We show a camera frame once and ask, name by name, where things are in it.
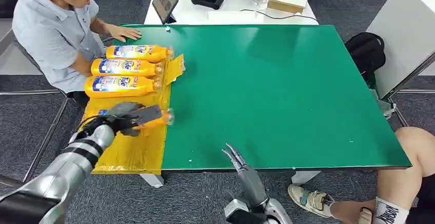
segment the white sock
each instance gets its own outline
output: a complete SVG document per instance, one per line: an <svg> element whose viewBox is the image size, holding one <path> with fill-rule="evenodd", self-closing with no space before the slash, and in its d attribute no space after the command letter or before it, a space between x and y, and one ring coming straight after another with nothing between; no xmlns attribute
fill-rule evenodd
<svg viewBox="0 0 435 224"><path fill-rule="evenodd" d="M331 213L331 206L333 203L335 203L335 202L334 201L324 201L323 202L323 211L325 212L326 216L332 216L333 218L335 218L333 216L333 214Z"/></svg>
<svg viewBox="0 0 435 224"><path fill-rule="evenodd" d="M404 224L409 210L376 197L373 224Z"/></svg>

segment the black backpack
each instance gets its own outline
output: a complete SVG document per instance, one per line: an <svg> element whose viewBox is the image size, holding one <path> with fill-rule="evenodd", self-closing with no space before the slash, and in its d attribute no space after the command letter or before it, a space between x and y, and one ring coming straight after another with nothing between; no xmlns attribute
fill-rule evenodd
<svg viewBox="0 0 435 224"><path fill-rule="evenodd" d="M359 33L344 45L366 82L385 64L384 40L374 33Z"/></svg>

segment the tablet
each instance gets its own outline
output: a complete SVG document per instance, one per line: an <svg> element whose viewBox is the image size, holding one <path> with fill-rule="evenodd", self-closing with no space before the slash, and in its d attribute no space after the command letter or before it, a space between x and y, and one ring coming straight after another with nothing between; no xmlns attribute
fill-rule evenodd
<svg viewBox="0 0 435 224"><path fill-rule="evenodd" d="M177 4L178 4L178 0L153 0L152 1L152 5L154 6L157 15L159 15L162 24L171 23L175 21L173 20L173 18L171 18L171 13Z"/></svg>

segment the green table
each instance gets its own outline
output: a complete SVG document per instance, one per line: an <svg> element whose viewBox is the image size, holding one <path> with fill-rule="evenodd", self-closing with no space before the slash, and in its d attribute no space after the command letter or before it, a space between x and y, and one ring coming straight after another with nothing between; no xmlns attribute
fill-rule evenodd
<svg viewBox="0 0 435 224"><path fill-rule="evenodd" d="M410 166L333 26L136 27L185 56L162 170Z"/></svg>

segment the bottle label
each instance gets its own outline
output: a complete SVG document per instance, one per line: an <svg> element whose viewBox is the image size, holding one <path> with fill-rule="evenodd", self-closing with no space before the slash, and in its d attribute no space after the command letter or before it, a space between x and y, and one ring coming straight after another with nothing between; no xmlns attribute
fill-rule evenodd
<svg viewBox="0 0 435 224"><path fill-rule="evenodd" d="M137 87L137 76L98 76L92 84L96 92L116 92L121 89L134 89Z"/></svg>
<svg viewBox="0 0 435 224"><path fill-rule="evenodd" d="M137 73L140 65L140 60L103 59L98 71L106 74Z"/></svg>
<svg viewBox="0 0 435 224"><path fill-rule="evenodd" d="M152 46L116 46L113 55L116 57L135 58L152 52Z"/></svg>
<svg viewBox="0 0 435 224"><path fill-rule="evenodd" d="M105 115L105 114L107 114L107 111L108 110L99 110L98 115Z"/></svg>

